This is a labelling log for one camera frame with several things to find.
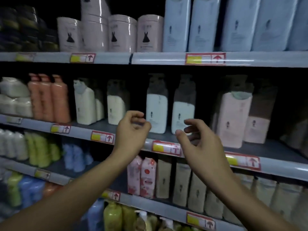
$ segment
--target beige bottle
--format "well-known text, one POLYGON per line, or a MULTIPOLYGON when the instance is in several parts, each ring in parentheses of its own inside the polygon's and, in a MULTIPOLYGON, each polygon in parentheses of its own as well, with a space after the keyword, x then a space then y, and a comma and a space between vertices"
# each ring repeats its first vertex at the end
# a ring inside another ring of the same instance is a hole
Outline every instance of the beige bottle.
POLYGON ((51 96, 51 82, 50 78, 43 73, 38 74, 41 77, 40 93, 43 104, 43 120, 47 122, 54 122, 54 107, 51 96))
POLYGON ((51 84, 54 117, 57 123, 68 123, 71 121, 68 105, 68 88, 59 75, 52 75, 55 82, 51 84))
POLYGON ((31 102, 33 110, 33 118, 36 120, 43 120, 43 106, 40 94, 40 78, 37 74, 29 73, 31 81, 28 82, 28 88, 31 93, 31 102))

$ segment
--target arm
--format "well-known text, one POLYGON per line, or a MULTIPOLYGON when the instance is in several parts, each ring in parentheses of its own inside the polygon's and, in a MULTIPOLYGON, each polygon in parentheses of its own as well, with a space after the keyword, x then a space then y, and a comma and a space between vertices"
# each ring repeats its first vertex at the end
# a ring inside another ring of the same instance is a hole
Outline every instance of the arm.
POLYGON ((1 231, 69 230, 117 178, 143 147, 151 124, 138 111, 128 111, 117 127, 111 155, 52 196, 0 224, 1 231), (139 122, 143 127, 132 124, 139 122))
POLYGON ((187 136, 180 130, 175 134, 188 164, 249 231, 299 230, 241 184, 226 160, 219 137, 202 120, 188 119, 184 122, 190 125, 184 131, 193 134, 187 136))

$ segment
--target light blue bottle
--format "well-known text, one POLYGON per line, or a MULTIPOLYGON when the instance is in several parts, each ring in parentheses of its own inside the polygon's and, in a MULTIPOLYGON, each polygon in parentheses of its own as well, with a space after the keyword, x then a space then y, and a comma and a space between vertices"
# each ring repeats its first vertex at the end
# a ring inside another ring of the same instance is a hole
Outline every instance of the light blue bottle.
POLYGON ((186 52, 190 0, 166 0, 163 52, 186 52))
POLYGON ((189 31, 189 52, 214 49, 220 0, 194 0, 189 31))
POLYGON ((86 168, 84 154, 81 146, 77 143, 73 144, 73 153, 74 153, 74 163, 73 163, 73 170, 74 172, 82 172, 86 168))
POLYGON ((101 231, 104 200, 98 199, 88 210, 88 231, 101 231))
POLYGON ((21 181, 18 183, 20 193, 21 193, 21 200, 22 200, 22 208, 27 208, 33 204, 32 196, 30 187, 34 182, 33 177, 23 176, 21 181))
POLYGON ((30 193, 32 197, 32 202, 36 203, 43 198, 43 190, 45 187, 45 181, 41 179, 33 179, 33 183, 30 186, 30 193))
POLYGON ((71 139, 69 137, 62 136, 62 148, 64 151, 65 168, 72 170, 74 168, 74 149, 71 139))
POLYGON ((84 152, 84 161, 86 165, 90 165, 93 163, 93 158, 90 153, 90 147, 89 146, 84 146, 83 147, 83 152, 84 152))

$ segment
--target pink container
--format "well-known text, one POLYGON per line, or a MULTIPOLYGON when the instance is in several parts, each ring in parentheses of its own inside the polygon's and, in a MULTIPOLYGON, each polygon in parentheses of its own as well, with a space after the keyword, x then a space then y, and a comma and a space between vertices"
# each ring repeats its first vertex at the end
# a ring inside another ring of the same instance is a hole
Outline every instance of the pink container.
POLYGON ((108 18, 109 51, 137 51, 137 21, 126 15, 115 14, 108 18))
POLYGON ((161 52, 164 18, 147 14, 138 19, 137 52, 161 52))

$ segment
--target pink package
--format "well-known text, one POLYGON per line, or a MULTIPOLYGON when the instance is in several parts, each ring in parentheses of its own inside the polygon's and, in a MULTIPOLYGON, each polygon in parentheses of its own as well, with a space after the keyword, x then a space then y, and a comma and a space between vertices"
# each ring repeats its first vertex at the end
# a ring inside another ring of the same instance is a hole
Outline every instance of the pink package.
POLYGON ((145 158, 141 167, 140 196, 152 199, 155 192, 157 163, 151 158, 145 158))
POLYGON ((129 194, 140 195, 141 164, 142 158, 136 156, 136 158, 127 166, 127 185, 129 194))

